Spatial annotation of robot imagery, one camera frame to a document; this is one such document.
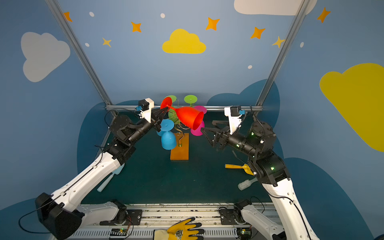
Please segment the red wine glass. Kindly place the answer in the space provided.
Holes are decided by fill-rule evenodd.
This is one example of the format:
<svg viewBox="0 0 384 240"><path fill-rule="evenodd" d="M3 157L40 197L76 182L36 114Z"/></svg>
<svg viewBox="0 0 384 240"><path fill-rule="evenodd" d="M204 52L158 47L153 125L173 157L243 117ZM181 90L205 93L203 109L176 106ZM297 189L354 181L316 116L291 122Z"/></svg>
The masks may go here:
<svg viewBox="0 0 384 240"><path fill-rule="evenodd" d="M196 130L201 125L204 119L204 113L201 111L198 111L195 108L192 108L192 107L174 108L172 106L172 99L169 97L166 97L162 101L161 109L163 108L169 108L176 111L177 116L179 117L181 122L192 130Z"/></svg>

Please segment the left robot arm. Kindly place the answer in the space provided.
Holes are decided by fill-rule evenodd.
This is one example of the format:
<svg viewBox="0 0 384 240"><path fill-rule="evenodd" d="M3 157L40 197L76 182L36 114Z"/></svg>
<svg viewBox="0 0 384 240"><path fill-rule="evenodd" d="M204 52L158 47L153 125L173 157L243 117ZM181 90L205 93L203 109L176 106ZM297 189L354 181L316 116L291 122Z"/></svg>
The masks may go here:
<svg viewBox="0 0 384 240"><path fill-rule="evenodd" d="M36 198L39 221L58 240L65 240L78 228L100 222L126 220L126 207L111 201L90 207L82 212L82 200L109 174L117 170L132 156L137 143L150 129L159 131L167 109L151 110L149 120L134 124L128 116L117 116L110 125L114 138L101 154L74 179L51 195L42 193Z"/></svg>

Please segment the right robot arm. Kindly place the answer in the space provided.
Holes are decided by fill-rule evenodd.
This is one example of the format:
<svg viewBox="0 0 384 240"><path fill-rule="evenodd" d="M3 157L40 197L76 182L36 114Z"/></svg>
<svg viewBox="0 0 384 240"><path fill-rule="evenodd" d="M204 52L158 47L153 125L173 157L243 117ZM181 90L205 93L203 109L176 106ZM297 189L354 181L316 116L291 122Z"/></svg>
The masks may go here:
<svg viewBox="0 0 384 240"><path fill-rule="evenodd" d="M279 225L270 220L248 200L235 205L242 219L267 240L318 239L297 199L284 160L273 151L277 139L273 128L255 120L247 135L243 135L239 132L231 134L226 121L213 121L213 125L212 128L202 128L211 146L220 149L230 146L248 157L248 166L273 201L282 223Z"/></svg>

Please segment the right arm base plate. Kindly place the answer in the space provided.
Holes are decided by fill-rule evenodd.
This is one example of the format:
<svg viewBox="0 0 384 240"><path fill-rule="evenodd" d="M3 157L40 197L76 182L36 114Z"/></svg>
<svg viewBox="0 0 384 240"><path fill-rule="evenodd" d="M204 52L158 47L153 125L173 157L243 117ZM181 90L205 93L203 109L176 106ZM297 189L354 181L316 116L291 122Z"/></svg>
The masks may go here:
<svg viewBox="0 0 384 240"><path fill-rule="evenodd" d="M235 218L234 210L226 207L220 207L218 209L220 214L221 225L238 225L239 222Z"/></svg>

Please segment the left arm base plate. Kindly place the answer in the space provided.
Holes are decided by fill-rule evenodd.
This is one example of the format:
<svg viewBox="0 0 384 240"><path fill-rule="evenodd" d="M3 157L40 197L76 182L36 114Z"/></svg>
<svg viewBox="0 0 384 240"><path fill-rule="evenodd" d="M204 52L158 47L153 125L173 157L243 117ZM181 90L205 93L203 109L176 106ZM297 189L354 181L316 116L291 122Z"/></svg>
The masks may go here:
<svg viewBox="0 0 384 240"><path fill-rule="evenodd" d="M100 226L139 226L142 219L143 210L119 211L117 216L110 221L100 222Z"/></svg>

